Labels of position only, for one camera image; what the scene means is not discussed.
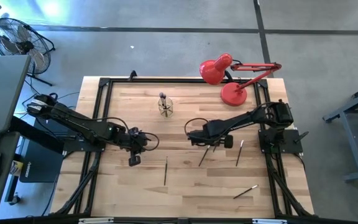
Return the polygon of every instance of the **pen holder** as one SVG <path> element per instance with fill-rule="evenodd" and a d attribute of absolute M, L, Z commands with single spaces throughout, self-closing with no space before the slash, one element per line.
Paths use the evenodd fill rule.
<path fill-rule="evenodd" d="M 169 118 L 173 114 L 173 102 L 171 98 L 160 98 L 158 100 L 158 110 L 160 111 L 160 115 Z"/>

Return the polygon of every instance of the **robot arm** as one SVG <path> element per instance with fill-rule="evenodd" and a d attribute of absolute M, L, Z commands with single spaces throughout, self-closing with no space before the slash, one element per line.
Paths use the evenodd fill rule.
<path fill-rule="evenodd" d="M 107 122 L 105 119 L 90 119 L 59 103 L 51 95 L 35 96 L 31 104 L 28 105 L 27 111 L 36 118 L 55 120 L 77 132 L 84 141 L 93 146 L 104 147 L 108 143 L 125 149 L 131 153 L 130 166 L 140 164 L 138 154 L 147 150 L 145 146 L 149 139 L 137 127 L 129 129 L 125 123 L 125 126 L 121 126 Z"/>
<path fill-rule="evenodd" d="M 191 145 L 197 146 L 219 146 L 224 143 L 224 147 L 231 148 L 233 137 L 229 135 L 231 131 L 250 126 L 252 124 L 267 124 L 271 128 L 284 130 L 293 122 L 292 114 L 288 103 L 269 102 L 258 106 L 253 111 L 227 120 L 215 119 L 203 125 L 202 130 L 185 132 Z"/>

